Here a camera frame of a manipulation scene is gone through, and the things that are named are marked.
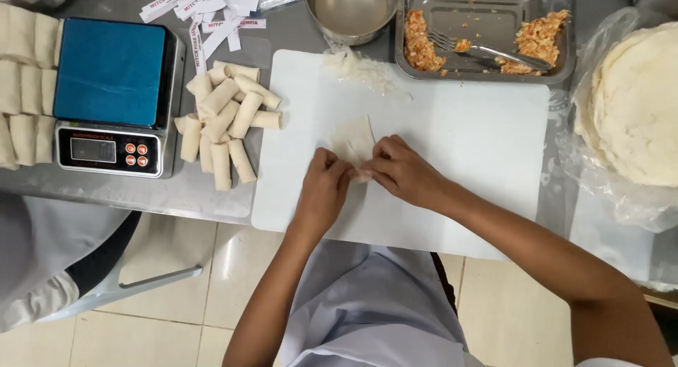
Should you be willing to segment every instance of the white plastic chair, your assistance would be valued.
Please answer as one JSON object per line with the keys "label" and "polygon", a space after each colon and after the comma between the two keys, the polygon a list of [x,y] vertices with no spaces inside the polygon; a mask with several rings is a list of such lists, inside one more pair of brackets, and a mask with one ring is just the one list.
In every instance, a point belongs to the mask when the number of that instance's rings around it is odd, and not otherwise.
{"label": "white plastic chair", "polygon": [[134,294],[146,292],[151,289],[159,288],[161,286],[171,284],[172,282],[180,281],[181,279],[199,276],[203,272],[202,267],[193,267],[168,273],[162,276],[157,276],[149,279],[144,279],[132,284],[120,284],[120,271],[123,268],[123,259],[115,264],[113,270],[101,281],[91,292],[75,301],[71,306],[57,311],[54,314],[48,315],[45,318],[39,319],[40,322],[55,321],[56,319],[63,319],[84,313],[89,310],[96,309],[99,306],[122,300]]}

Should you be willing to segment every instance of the person's right hand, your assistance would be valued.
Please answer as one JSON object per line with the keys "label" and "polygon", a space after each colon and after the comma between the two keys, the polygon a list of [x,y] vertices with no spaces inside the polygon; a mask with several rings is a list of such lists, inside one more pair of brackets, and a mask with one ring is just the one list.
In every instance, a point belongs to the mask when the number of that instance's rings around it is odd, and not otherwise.
{"label": "person's right hand", "polygon": [[372,158],[362,165],[362,171],[392,195],[414,206],[440,212],[447,193],[458,187],[397,135],[377,142]]}

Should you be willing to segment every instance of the stainless steel table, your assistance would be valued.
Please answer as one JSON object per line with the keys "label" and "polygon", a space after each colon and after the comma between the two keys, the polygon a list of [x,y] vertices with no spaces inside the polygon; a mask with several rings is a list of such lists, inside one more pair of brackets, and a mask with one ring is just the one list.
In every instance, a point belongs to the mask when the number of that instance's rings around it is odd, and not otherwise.
{"label": "stainless steel table", "polygon": [[[57,13],[61,17],[82,16],[100,19],[140,22],[141,7],[151,0],[75,0],[72,5]],[[578,42],[584,42],[595,26],[608,14],[629,5],[631,0],[577,0],[574,11]],[[262,84],[267,85],[273,53],[278,49],[293,49],[321,53],[327,44],[315,27],[306,5],[297,2],[263,15],[267,18],[266,30],[242,30],[243,50],[229,52],[223,44],[210,58],[257,66],[262,69]],[[156,20],[166,25],[185,42],[189,41],[189,22],[182,22],[173,13]],[[377,40],[357,49],[371,58],[393,62],[393,23]],[[195,75],[190,60],[186,61],[184,82]],[[569,89],[569,80],[552,87],[552,108],[558,109]],[[182,115],[192,112],[192,96],[184,90]],[[557,120],[549,120],[545,140],[544,172],[549,172],[549,163],[557,166],[555,133]],[[258,169],[262,142],[262,130],[253,129],[245,138],[245,147],[252,166]],[[56,164],[40,164],[22,167],[17,172],[0,170],[0,190],[22,195],[49,197],[83,203],[137,209],[159,214],[179,215],[190,218],[215,220],[225,223],[250,224],[250,211],[254,199],[253,184],[237,185],[230,192],[216,192],[212,188],[213,176],[202,173],[199,163],[186,163],[176,153],[174,173],[171,178],[145,179],[125,176],[110,176],[100,173],[69,172]],[[567,236],[572,222],[572,208],[576,200],[577,186],[571,180],[551,172],[551,180],[540,191],[539,224]]]}

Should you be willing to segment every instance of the person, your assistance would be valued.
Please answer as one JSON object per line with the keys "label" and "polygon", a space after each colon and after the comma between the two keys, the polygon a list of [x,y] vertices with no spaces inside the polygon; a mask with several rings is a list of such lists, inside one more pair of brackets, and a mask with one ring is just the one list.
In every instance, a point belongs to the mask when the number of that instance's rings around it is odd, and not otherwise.
{"label": "person", "polygon": [[224,366],[481,366],[423,251],[321,240],[357,173],[462,224],[570,306],[578,366],[671,366],[638,287],[541,226],[447,180],[401,137],[381,139],[360,170],[318,148],[284,240],[228,348]]}
{"label": "person", "polygon": [[71,306],[123,256],[141,212],[0,193],[0,333]]}

